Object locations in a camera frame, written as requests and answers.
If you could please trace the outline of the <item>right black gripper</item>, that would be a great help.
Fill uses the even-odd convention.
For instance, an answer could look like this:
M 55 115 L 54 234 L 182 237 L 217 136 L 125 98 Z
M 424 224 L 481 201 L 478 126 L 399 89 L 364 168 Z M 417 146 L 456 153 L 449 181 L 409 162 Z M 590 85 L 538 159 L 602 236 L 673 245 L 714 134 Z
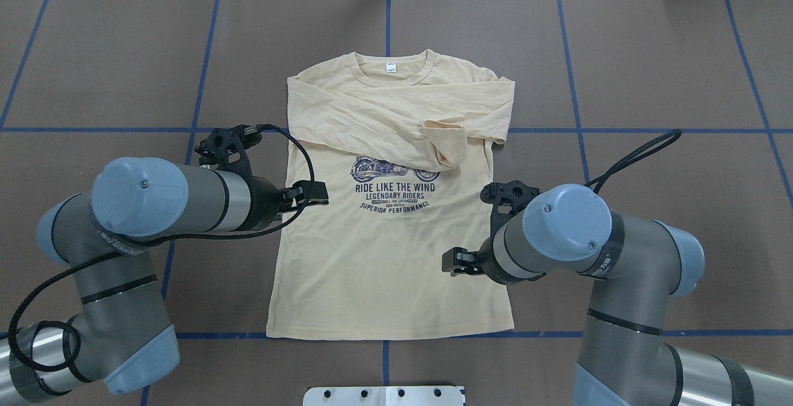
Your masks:
M 546 276 L 543 271 L 531 271 L 521 267 L 517 257 L 537 257 L 538 252 L 526 240 L 524 234 L 512 237 L 498 232 L 485 240 L 479 251 L 468 251 L 453 247 L 442 254 L 441 271 L 458 275 L 484 275 L 502 285 L 514 285 L 523 281 L 538 281 Z

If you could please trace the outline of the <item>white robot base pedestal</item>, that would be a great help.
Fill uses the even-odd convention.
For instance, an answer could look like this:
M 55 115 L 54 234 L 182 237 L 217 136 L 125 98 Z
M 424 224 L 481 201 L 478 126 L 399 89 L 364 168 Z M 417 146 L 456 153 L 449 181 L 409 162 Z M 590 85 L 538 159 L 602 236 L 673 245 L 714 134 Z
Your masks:
M 303 405 L 465 405 L 465 388 L 458 386 L 315 387 Z

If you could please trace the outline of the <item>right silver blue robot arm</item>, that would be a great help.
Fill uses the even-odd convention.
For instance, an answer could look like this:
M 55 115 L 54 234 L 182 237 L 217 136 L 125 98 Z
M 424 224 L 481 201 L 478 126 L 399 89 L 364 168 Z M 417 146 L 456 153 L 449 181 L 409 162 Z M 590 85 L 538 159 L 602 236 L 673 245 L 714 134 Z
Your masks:
M 666 344 L 672 297 L 691 293 L 705 258 L 692 234 L 611 210 L 591 188 L 490 183 L 490 235 L 442 257 L 453 276 L 502 285 L 563 268 L 593 279 L 577 357 L 575 405 L 790 405 L 791 378 Z

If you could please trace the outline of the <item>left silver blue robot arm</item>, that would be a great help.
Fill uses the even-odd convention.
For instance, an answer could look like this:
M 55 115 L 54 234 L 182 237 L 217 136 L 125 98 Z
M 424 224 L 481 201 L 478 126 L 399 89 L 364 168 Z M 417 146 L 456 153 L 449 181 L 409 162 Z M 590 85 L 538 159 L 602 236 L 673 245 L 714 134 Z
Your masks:
M 40 248 L 73 276 L 82 312 L 19 327 L 2 340 L 2 404 L 32 405 L 97 380 L 111 394 L 135 392 L 179 364 L 150 251 L 160 243 L 241 239 L 269 233 L 280 214 L 326 205 L 321 181 L 278 188 L 228 170 L 154 157 L 111 161 L 89 192 L 63 200 L 37 226 Z

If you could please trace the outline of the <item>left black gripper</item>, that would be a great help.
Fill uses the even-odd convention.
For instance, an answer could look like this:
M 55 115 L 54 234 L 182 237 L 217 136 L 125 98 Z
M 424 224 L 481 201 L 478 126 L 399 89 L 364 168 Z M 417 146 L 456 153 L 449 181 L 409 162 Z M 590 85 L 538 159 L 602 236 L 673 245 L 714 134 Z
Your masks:
M 298 180 L 291 188 L 278 188 L 269 180 L 253 175 L 245 178 L 245 183 L 250 191 L 245 231 L 261 231 L 278 220 L 280 214 L 293 212 L 298 206 L 325 206 L 330 202 L 323 181 Z

